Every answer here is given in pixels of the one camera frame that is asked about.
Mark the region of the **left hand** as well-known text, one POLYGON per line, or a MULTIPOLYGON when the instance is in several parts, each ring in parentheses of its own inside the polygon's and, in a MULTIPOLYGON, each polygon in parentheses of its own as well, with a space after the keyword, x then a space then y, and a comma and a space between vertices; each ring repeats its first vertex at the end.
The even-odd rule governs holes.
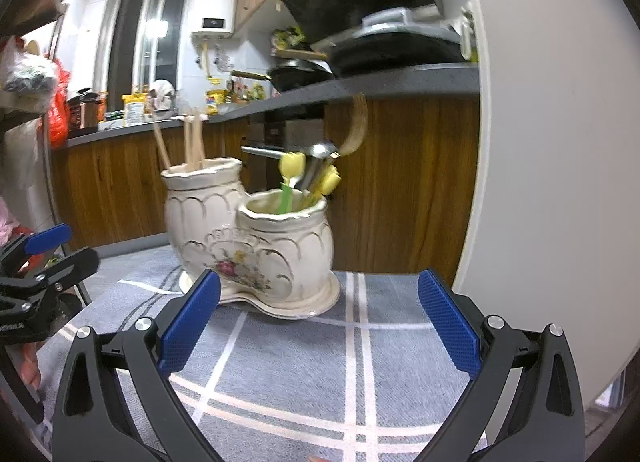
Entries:
POLYGON ((29 343, 21 346, 20 376, 25 385, 36 390, 41 383, 41 372, 38 366, 37 352, 39 343, 29 343))

